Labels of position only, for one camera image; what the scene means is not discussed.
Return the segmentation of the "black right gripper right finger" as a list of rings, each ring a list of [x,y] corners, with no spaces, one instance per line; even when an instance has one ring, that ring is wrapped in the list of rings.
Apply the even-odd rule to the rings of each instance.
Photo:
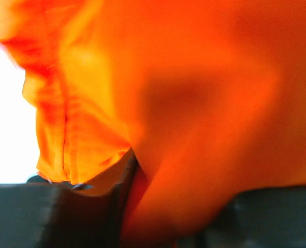
[[[242,193],[194,243],[196,247],[306,247],[306,187]]]

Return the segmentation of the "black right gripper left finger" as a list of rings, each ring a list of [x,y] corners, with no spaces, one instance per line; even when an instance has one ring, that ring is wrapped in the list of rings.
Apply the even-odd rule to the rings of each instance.
[[[132,150],[98,175],[91,189],[61,183],[0,184],[0,248],[119,247],[138,167]]]

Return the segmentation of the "orange shorts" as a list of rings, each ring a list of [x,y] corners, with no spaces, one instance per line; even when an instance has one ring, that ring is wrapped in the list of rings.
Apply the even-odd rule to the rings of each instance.
[[[0,45],[25,70],[40,176],[98,185],[135,154],[122,247],[306,186],[306,1],[0,1]]]

